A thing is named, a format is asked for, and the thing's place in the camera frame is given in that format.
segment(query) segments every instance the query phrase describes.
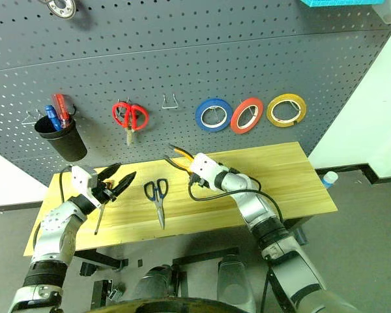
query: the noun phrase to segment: scissors handle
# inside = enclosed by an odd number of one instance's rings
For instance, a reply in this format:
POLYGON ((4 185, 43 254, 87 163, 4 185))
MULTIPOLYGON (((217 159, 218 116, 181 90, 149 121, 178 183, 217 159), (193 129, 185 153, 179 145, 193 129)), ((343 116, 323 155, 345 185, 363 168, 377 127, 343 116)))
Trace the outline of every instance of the scissors handle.
POLYGON ((156 188, 153 181, 149 181, 143 185, 143 190, 145 191, 146 198, 151 201, 156 201, 156 188))
POLYGON ((146 127, 146 125, 149 122, 149 114, 148 114, 148 111, 145 108, 142 108, 141 106, 138 106, 137 104, 134 104, 131 107, 131 110, 129 112, 125 113, 125 116, 124 116, 125 119, 126 119, 126 114, 128 116, 129 113, 132 113, 132 129, 133 130, 139 130, 139 129, 142 129, 142 128, 146 127), (138 126, 138 117, 136 116, 136 111, 141 112, 143 114, 143 116, 145 117, 145 120, 139 126, 138 126))
POLYGON ((168 193, 168 180, 166 178, 159 178, 156 181, 156 186, 158 187, 159 198, 164 199, 168 193), (165 191, 164 192, 162 192, 161 182, 165 183, 165 191))
POLYGON ((127 102, 118 102, 116 103, 112 109, 111 109, 111 114, 113 115, 113 118, 114 120, 116 121, 117 124, 119 124, 120 126, 122 127, 128 127, 128 117, 129 117, 129 114, 130 114, 130 104, 127 103, 127 102), (117 109, 121 109, 121 108, 124 108, 126 109, 126 112, 124 113, 124 120, 121 121, 119 118, 118 118, 118 115, 117 115, 117 109))

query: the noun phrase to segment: pliers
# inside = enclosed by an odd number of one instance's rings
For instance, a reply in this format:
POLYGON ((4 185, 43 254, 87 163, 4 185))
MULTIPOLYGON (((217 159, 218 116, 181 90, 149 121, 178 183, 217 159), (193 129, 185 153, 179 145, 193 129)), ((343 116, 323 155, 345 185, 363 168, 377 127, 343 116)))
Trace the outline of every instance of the pliers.
MULTIPOLYGON (((194 161, 194 157, 190 153, 185 151, 184 149, 175 147, 174 145, 171 145, 171 144, 169 144, 168 146, 170 149, 174 150, 176 153, 179 153, 180 155, 184 156, 190 162, 194 161)), ((174 168, 178 168, 179 170, 186 171, 188 173, 188 175, 192 174, 192 171, 190 170, 189 166, 181 165, 178 162, 171 160, 171 158, 167 155, 164 155, 164 160, 167 161, 168 163, 170 163, 174 168)))

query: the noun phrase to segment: wooden tabletop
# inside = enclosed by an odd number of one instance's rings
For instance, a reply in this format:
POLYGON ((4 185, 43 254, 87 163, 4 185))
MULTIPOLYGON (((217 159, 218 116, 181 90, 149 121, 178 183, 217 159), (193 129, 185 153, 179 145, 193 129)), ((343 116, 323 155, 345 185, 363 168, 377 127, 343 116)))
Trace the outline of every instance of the wooden tabletop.
MULTIPOLYGON (((210 153, 209 156, 258 179, 262 189, 278 202, 284 219, 337 211, 298 142, 210 153)), ((94 235, 98 210, 91 213, 81 226, 76 250, 244 224, 231 197, 202 202, 191 200, 187 191, 188 174, 164 160, 122 165, 112 177, 115 185, 124 175, 133 171, 137 171, 137 174, 132 184, 115 202, 106 205, 98 234, 94 235), (154 203, 143 192, 143 185, 157 178, 166 178, 169 183, 168 195, 164 199, 164 230, 159 225, 154 203)), ((58 178, 59 174, 52 178, 27 243, 25 256, 33 253, 32 238, 36 225, 46 213, 61 204, 58 178)), ((71 186, 70 173, 63 174, 63 186, 65 199, 78 195, 71 186)), ((214 194, 211 190, 195 185, 193 193, 199 197, 214 194)))

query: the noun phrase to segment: black cup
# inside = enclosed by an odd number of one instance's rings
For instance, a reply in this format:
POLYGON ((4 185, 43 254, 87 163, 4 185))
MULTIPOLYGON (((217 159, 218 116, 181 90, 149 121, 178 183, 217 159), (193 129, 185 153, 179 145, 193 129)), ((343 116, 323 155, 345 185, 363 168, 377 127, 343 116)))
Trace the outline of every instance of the black cup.
POLYGON ((73 118, 70 118, 70 124, 66 128, 56 132, 51 120, 44 116, 36 122, 35 130, 69 162, 79 161, 87 154, 73 118))

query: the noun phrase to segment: pegboard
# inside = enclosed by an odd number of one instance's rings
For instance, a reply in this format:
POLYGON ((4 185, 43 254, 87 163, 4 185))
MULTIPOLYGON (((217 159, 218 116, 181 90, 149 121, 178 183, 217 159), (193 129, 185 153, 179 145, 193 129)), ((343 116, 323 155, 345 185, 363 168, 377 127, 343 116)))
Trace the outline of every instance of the pegboard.
POLYGON ((38 1, 0 3, 0 154, 48 184, 66 166, 21 125, 26 110, 69 95, 88 150, 76 164, 156 160, 174 143, 196 153, 298 140, 308 154, 333 122, 391 34, 370 7, 308 8, 300 1, 82 1, 72 20, 38 1), (178 109, 163 110, 163 94, 178 109), (244 135, 202 131, 199 104, 247 97, 266 105, 282 93, 304 98, 304 120, 277 128, 264 116, 244 135), (118 98, 151 120, 126 146, 111 117, 118 98))

